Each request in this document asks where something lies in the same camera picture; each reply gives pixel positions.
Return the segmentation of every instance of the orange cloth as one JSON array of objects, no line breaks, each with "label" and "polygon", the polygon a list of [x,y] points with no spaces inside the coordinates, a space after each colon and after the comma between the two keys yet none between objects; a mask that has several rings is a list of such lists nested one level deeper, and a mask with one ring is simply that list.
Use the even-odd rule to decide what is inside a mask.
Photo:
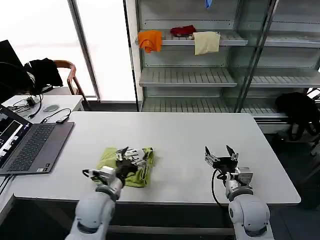
[{"label": "orange cloth", "polygon": [[162,33],[160,31],[142,31],[138,34],[139,46],[146,53],[151,51],[160,52],[162,45]]}]

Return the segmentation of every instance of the blue cloth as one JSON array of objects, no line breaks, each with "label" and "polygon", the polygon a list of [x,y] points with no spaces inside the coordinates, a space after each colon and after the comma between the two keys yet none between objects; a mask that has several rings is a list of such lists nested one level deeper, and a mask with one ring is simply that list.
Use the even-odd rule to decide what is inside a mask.
[{"label": "blue cloth", "polygon": [[204,0],[205,8],[208,9],[211,7],[211,4],[214,0]]}]

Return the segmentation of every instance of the beige towel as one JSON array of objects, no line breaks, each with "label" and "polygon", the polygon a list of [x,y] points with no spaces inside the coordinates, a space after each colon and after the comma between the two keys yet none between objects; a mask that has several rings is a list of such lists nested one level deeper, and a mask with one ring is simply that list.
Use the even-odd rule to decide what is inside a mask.
[{"label": "beige towel", "polygon": [[194,39],[195,55],[219,52],[220,34],[216,32],[195,32],[192,35],[192,39]]}]

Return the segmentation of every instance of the laptop keyboard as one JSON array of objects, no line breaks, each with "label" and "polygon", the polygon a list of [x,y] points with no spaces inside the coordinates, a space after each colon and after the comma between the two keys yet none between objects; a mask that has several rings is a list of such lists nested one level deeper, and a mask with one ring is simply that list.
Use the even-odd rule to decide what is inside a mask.
[{"label": "laptop keyboard", "polygon": [[29,170],[55,126],[55,123],[39,125],[18,156],[13,160],[7,172]]}]

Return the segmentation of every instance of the black cable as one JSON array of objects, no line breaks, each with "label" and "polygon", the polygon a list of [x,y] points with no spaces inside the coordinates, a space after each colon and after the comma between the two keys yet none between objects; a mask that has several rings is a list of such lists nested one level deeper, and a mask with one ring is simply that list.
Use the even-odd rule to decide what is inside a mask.
[{"label": "black cable", "polygon": [[18,107],[18,108],[21,107],[21,106],[28,106],[28,104],[23,104],[23,105],[16,106],[16,104],[18,104],[18,103],[20,103],[22,101],[26,101],[26,100],[27,100],[27,98],[21,99],[21,100],[17,101],[16,103],[14,103],[12,106],[13,107]]},{"label": "black cable", "polygon": [[7,186],[7,184],[10,182],[10,180],[13,178],[13,174],[11,174],[8,178],[7,178],[7,181],[6,181],[6,183],[4,184],[4,186],[3,186],[3,188],[2,188],[2,190],[0,191],[0,196],[1,196],[1,194],[3,193],[3,191],[5,190],[5,188],[6,188],[6,186]]},{"label": "black cable", "polygon": [[88,178],[89,177],[89,169],[82,170],[82,174]]},{"label": "black cable", "polygon": [[52,116],[54,116],[54,115],[56,115],[57,113],[60,113],[61,111],[64,111],[64,110],[69,110],[69,113],[68,113],[65,117],[70,116],[70,114],[71,114],[71,112],[72,112],[71,109],[70,109],[70,108],[63,108],[63,109],[55,112],[54,114],[45,117],[44,119],[42,119],[42,121],[41,121],[40,123],[41,123],[41,124],[45,123],[49,118],[51,118]]},{"label": "black cable", "polygon": [[33,113],[33,114],[30,114],[29,116],[28,116],[28,118],[30,118],[30,119],[33,119],[34,117],[35,117],[35,115],[37,115],[37,113],[40,111],[40,109],[41,109],[41,107],[42,107],[42,98],[41,98],[41,95],[39,94],[39,98],[40,98],[40,106],[39,106],[39,108],[38,108],[38,110],[35,112],[35,113]]},{"label": "black cable", "polygon": [[214,170],[213,174],[212,174],[212,180],[211,180],[211,190],[212,190],[212,196],[216,202],[216,204],[218,204],[218,206],[222,209],[224,209],[224,207],[221,205],[221,203],[218,201],[218,199],[216,198],[216,195],[215,195],[215,188],[214,188],[214,181],[215,181],[215,176],[216,176],[216,173],[217,173],[218,169]]},{"label": "black cable", "polygon": [[19,109],[18,109],[17,111],[15,111],[14,113],[15,113],[15,114],[21,114],[21,113],[24,113],[24,112],[30,110],[30,107],[27,107],[26,109],[23,109],[23,108],[25,108],[25,107],[19,108]]}]

